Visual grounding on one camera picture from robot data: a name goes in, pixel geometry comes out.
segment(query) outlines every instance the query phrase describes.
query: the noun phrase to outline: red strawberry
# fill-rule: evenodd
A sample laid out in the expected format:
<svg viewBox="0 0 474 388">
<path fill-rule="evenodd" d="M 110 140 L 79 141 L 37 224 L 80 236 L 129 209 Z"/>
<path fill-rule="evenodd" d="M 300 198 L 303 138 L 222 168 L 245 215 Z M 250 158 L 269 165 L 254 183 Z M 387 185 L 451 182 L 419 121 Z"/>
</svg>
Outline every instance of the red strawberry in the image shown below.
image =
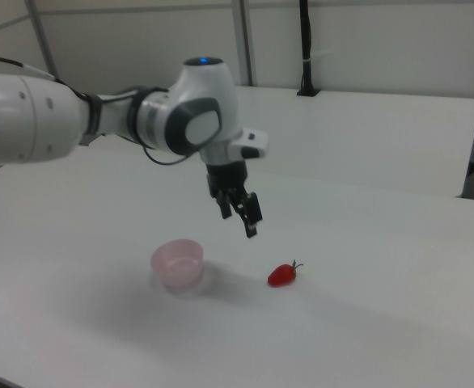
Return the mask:
<svg viewBox="0 0 474 388">
<path fill-rule="evenodd" d="M 271 287 L 282 287 L 283 285 L 288 285 L 293 283 L 296 278 L 296 268 L 302 266 L 303 264 L 296 265 L 296 260 L 293 262 L 293 265 L 283 264 L 280 267 L 277 267 L 271 275 L 268 276 L 268 284 Z"/>
</svg>

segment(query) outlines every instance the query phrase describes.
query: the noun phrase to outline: strawberry stem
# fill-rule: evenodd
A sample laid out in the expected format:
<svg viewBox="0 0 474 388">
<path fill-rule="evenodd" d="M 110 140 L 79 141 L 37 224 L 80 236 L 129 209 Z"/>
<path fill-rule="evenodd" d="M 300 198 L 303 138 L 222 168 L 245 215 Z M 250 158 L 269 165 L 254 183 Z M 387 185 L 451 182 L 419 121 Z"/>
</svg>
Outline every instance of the strawberry stem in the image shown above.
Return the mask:
<svg viewBox="0 0 474 388">
<path fill-rule="evenodd" d="M 296 269 L 296 268 L 298 268 L 298 267 L 302 267 L 302 266 L 303 266 L 303 264 L 298 264 L 298 265 L 296 265 L 296 260 L 293 261 L 293 268 L 294 268 L 294 269 Z"/>
</svg>

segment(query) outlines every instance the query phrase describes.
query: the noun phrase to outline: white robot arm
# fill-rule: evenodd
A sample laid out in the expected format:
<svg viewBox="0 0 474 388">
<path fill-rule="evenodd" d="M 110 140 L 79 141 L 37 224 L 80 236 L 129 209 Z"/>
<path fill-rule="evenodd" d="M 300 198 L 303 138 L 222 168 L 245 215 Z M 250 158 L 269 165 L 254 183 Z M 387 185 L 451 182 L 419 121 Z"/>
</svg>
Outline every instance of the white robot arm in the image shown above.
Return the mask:
<svg viewBox="0 0 474 388">
<path fill-rule="evenodd" d="M 159 149 L 187 158 L 199 152 L 223 218 L 233 207 L 247 236 L 256 234 L 262 215 L 255 193 L 244 189 L 245 159 L 263 158 L 268 136 L 240 124 L 231 73 L 220 59 L 186 61 L 169 90 L 138 88 L 114 96 L 84 95 L 52 80 L 0 74 L 0 164 L 66 156 L 84 133 L 115 133 L 147 154 Z"/>
</svg>

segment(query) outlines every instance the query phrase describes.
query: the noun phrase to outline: plastic bowl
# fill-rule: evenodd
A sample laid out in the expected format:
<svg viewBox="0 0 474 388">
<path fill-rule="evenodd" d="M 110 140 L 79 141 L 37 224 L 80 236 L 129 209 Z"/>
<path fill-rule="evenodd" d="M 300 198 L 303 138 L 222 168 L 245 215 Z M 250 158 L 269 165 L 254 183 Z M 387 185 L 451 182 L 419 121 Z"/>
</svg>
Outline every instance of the plastic bowl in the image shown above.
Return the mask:
<svg viewBox="0 0 474 388">
<path fill-rule="evenodd" d="M 193 240 L 173 240 L 150 257 L 150 266 L 169 287 L 192 284 L 203 272 L 203 247 Z"/>
</svg>

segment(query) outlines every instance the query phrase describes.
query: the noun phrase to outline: white wall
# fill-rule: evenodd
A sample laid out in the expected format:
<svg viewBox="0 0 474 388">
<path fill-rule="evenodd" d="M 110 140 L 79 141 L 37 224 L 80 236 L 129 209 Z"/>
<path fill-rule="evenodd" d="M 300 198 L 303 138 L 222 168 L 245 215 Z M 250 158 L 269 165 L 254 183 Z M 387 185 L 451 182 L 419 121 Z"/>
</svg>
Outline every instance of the white wall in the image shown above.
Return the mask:
<svg viewBox="0 0 474 388">
<path fill-rule="evenodd" d="M 298 2 L 257 3 L 250 5 L 257 84 L 298 88 Z M 310 16 L 313 53 L 330 50 L 313 63 L 316 86 L 474 98 L 474 3 L 311 6 Z"/>
<path fill-rule="evenodd" d="M 200 55 L 221 57 L 241 84 L 230 0 L 36 5 L 60 78 L 81 91 L 168 87 L 184 60 Z"/>
<path fill-rule="evenodd" d="M 46 70 L 36 33 L 24 0 L 0 0 L 0 57 L 8 57 Z M 0 72 L 19 72 L 0 64 Z"/>
</svg>

